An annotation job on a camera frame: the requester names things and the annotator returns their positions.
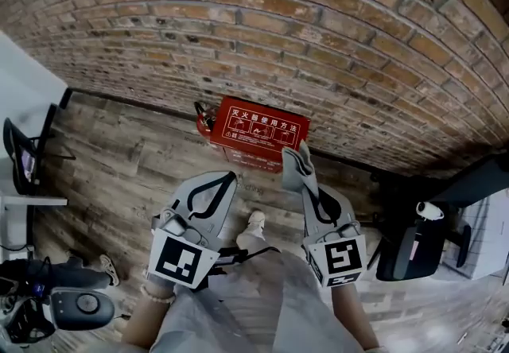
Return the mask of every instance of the wrist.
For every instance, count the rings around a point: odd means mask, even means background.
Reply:
[[[154,284],[151,281],[145,282],[145,289],[146,291],[156,298],[169,298],[172,295],[174,295],[173,287],[168,286],[160,286],[158,284]]]

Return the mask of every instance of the white sneaker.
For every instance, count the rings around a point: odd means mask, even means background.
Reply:
[[[115,269],[111,258],[105,254],[101,254],[99,256],[99,260],[101,261],[101,268],[103,271],[111,277],[111,286],[119,286],[119,275],[117,274],[117,270]]]
[[[260,231],[263,231],[263,228],[265,227],[265,213],[260,210],[255,210],[251,213],[251,216],[249,216],[249,220],[247,220],[247,228],[249,230],[255,230],[259,229]]]

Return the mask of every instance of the person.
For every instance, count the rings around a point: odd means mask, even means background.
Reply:
[[[255,211],[236,241],[249,254],[267,248],[265,215]],[[191,289],[149,276],[120,343],[99,342],[97,353],[358,353],[379,346],[355,285],[332,289],[331,310],[317,281],[298,256],[269,250],[227,275],[209,277],[209,287]]]
[[[54,287],[72,287],[81,289],[105,289],[118,286],[119,276],[105,254],[99,256],[101,270],[84,268],[87,262],[76,251],[67,252],[68,260],[61,264],[52,264],[49,258],[43,260],[18,259],[5,261],[0,265],[0,277],[17,281],[20,292],[30,295],[37,293],[34,286],[42,286],[45,294]]]

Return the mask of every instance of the red box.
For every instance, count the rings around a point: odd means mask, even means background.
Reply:
[[[278,173],[281,150],[286,146],[298,149],[308,128],[309,119],[301,115],[225,97],[210,141],[225,147],[230,162]]]

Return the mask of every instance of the sticker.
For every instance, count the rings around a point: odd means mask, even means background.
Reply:
[[[357,278],[359,278],[361,273],[350,273],[347,275],[344,275],[343,277],[334,277],[329,278],[327,286],[338,286],[338,285],[344,285],[349,284],[350,282],[355,282]]]
[[[325,255],[329,274],[358,270],[363,266],[356,240],[327,244]]]
[[[311,268],[313,268],[313,271],[317,275],[318,281],[321,283],[324,280],[324,276],[321,274],[320,269],[318,268],[317,262],[313,259],[313,257],[309,256],[309,264],[311,265]]]
[[[298,123],[283,118],[230,107],[222,137],[280,153],[283,147],[297,144],[300,129]]]
[[[200,249],[168,237],[155,270],[191,285],[200,257]]]

